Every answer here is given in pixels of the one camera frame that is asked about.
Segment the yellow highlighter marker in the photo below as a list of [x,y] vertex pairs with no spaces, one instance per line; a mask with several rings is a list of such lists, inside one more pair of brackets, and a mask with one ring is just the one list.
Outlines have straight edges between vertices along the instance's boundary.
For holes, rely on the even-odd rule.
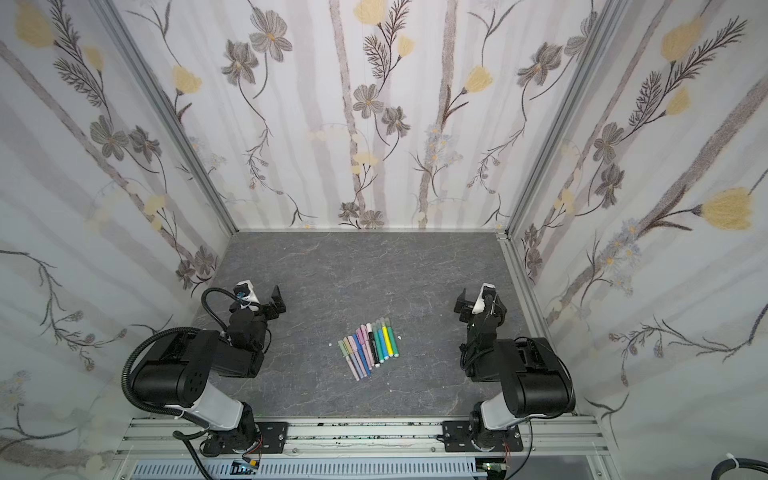
[[394,357],[394,351],[392,349],[391,341],[390,341],[389,336],[388,336],[388,329],[387,329],[384,321],[380,322],[380,327],[381,327],[382,343],[384,345],[384,350],[385,350],[385,358],[386,359],[393,358]]

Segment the blue highlighter marker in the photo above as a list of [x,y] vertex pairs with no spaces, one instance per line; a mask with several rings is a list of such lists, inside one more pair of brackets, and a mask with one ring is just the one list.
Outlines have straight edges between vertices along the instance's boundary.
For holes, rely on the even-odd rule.
[[382,336],[381,325],[378,322],[371,324],[372,335],[376,346],[378,363],[383,364],[388,359],[388,351]]

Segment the green highlighter marker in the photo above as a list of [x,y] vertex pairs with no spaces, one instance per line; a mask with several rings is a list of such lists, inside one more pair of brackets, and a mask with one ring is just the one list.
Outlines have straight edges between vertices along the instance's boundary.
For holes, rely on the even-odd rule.
[[384,329],[386,330],[386,336],[388,341],[388,351],[391,357],[397,358],[399,356],[399,350],[397,347],[394,332],[391,326],[391,322],[388,318],[383,320]]

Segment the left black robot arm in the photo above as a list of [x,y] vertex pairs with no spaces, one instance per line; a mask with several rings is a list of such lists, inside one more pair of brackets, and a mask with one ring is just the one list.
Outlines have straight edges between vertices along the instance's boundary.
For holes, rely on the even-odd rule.
[[144,340],[123,367],[123,394],[144,412],[197,425],[196,433],[173,435],[195,459],[280,454],[287,423],[257,421],[250,405],[219,390],[209,377],[255,378],[271,346],[269,323],[286,312],[285,302],[278,287],[260,301],[249,281],[222,293],[232,301],[229,319],[216,317],[217,329],[174,327]]

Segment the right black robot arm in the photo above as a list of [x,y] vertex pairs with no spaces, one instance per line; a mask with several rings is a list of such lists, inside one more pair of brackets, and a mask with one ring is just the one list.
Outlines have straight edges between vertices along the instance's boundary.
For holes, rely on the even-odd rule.
[[543,337],[500,339],[507,308],[495,287],[485,284],[472,301],[461,293],[454,312],[467,325],[460,368],[475,383],[497,383],[501,392],[477,403],[466,420],[442,423],[447,452],[521,451],[519,425],[574,411],[571,375]]

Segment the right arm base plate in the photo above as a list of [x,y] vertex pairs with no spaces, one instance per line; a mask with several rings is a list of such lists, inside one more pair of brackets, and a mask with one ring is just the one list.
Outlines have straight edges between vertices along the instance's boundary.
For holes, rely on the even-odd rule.
[[489,430],[481,421],[446,420],[438,438],[448,453],[515,453],[524,450],[519,427]]

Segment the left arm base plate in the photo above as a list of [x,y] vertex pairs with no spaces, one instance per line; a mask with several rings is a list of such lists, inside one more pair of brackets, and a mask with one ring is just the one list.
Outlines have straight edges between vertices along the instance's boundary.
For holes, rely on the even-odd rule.
[[288,422],[246,423],[237,429],[212,431],[200,444],[205,457],[219,455],[281,454],[287,439]]

